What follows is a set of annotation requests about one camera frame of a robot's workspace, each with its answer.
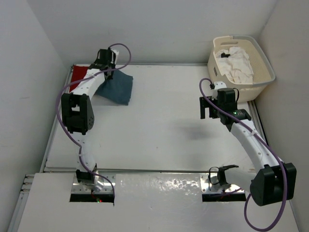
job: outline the white cloth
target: white cloth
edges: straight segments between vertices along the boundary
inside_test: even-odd
[[[227,58],[221,58],[222,53],[230,54]],[[249,55],[241,47],[231,47],[229,50],[220,50],[216,53],[218,67],[221,74],[236,84],[252,84],[253,70],[249,61]]]

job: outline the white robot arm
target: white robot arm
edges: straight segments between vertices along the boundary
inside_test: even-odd
[[[92,129],[95,120],[91,99],[98,87],[106,80],[112,79],[113,75],[113,72],[97,73],[114,69],[118,55],[117,50],[100,49],[96,61],[89,66],[83,79],[91,78],[80,82],[71,93],[64,93],[61,97],[62,121],[72,138],[82,145],[81,152],[76,152],[76,176],[79,182],[86,185],[96,185],[95,177],[88,170],[93,173],[97,171],[97,164],[91,153],[91,141],[89,141],[89,130]],[[80,158],[88,170],[81,164]]]
[[[201,119],[205,118],[205,108],[209,108],[209,117],[220,118],[222,124],[238,139],[250,157],[256,174],[242,171],[237,165],[220,167],[218,181],[220,185],[236,184],[251,193],[257,205],[280,202],[283,199],[283,177],[277,159],[257,137],[261,138],[254,127],[251,117],[244,109],[237,109],[235,92],[227,88],[224,82],[211,84],[213,95],[200,98]],[[238,121],[228,117],[232,115]],[[287,177],[287,200],[293,198],[296,168],[292,163],[283,163]]]

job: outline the laundry basket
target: laundry basket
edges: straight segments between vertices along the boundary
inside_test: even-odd
[[[216,53],[230,47],[241,47],[249,55],[253,69],[253,84],[236,84],[231,82],[226,75],[222,75],[217,65]],[[213,49],[208,61],[208,71],[213,82],[223,81],[229,88],[239,90],[238,102],[254,100],[263,89],[276,78],[272,67],[264,52],[251,36],[224,36],[213,40]]]

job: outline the white floor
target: white floor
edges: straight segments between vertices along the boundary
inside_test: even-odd
[[[205,171],[229,164],[253,168],[219,119],[200,119],[198,84],[209,77],[207,66],[130,65],[122,71],[134,78],[129,106],[93,99],[95,125],[90,137],[98,168]],[[207,82],[204,90],[211,95]],[[239,108],[249,112],[247,103]],[[57,126],[45,170],[74,170],[75,147]]]

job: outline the dark blue towel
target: dark blue towel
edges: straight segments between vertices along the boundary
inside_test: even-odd
[[[129,105],[133,85],[133,77],[120,70],[114,71],[112,80],[106,80],[96,91],[96,94],[105,97],[117,104]]]

